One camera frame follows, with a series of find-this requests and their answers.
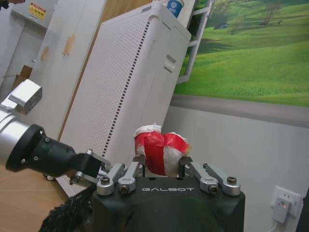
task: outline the white cabinet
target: white cabinet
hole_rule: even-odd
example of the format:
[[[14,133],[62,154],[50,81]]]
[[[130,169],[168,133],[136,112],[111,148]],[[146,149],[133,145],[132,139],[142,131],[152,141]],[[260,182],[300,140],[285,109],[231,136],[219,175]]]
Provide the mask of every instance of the white cabinet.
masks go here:
[[[190,38],[158,2],[103,23],[60,141],[131,163],[135,130],[164,122]],[[57,180],[69,196],[81,190]]]
[[[69,108],[105,0],[59,0],[40,48],[30,79],[42,86],[43,97],[24,120],[45,128],[57,139]],[[63,50],[69,36],[75,35],[68,56]],[[45,60],[43,51],[48,47]]]

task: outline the warning label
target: warning label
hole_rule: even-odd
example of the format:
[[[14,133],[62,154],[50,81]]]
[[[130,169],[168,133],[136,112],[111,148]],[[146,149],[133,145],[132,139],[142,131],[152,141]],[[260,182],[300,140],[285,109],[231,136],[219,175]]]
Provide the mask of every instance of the warning label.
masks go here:
[[[46,10],[34,4],[33,2],[30,3],[28,11],[40,19],[45,19]]]

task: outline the screw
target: screw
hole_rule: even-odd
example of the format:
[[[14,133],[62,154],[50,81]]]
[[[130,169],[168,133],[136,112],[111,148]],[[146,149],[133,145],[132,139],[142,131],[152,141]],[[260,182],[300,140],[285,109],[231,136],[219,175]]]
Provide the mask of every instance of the screw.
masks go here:
[[[100,182],[101,182],[101,184],[107,184],[107,183],[109,183],[110,182],[110,178],[108,177],[108,176],[103,176],[103,177],[101,177],[101,179],[100,179]]]
[[[92,149],[88,149],[88,150],[86,151],[86,154],[91,155],[92,153],[93,153],[93,150],[92,150]]]
[[[119,189],[120,193],[121,194],[127,194],[129,193],[129,188],[125,185],[121,186],[120,189]]]
[[[237,182],[237,179],[233,176],[229,176],[226,181],[229,183],[229,184],[236,184]]]
[[[218,192],[218,188],[216,186],[209,186],[208,190],[211,195],[215,195]]]

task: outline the blue cup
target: blue cup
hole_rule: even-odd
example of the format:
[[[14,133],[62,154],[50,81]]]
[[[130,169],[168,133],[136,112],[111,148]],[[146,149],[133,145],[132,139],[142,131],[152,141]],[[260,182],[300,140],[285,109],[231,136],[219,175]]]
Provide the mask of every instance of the blue cup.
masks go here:
[[[183,8],[183,1],[182,0],[169,0],[168,2],[168,10],[178,18],[180,11]]]

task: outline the landscape picture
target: landscape picture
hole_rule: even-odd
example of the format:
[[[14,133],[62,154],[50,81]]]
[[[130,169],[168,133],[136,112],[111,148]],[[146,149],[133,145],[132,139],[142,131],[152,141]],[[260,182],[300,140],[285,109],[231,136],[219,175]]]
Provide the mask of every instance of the landscape picture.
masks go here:
[[[216,0],[175,93],[309,106],[309,0]]]

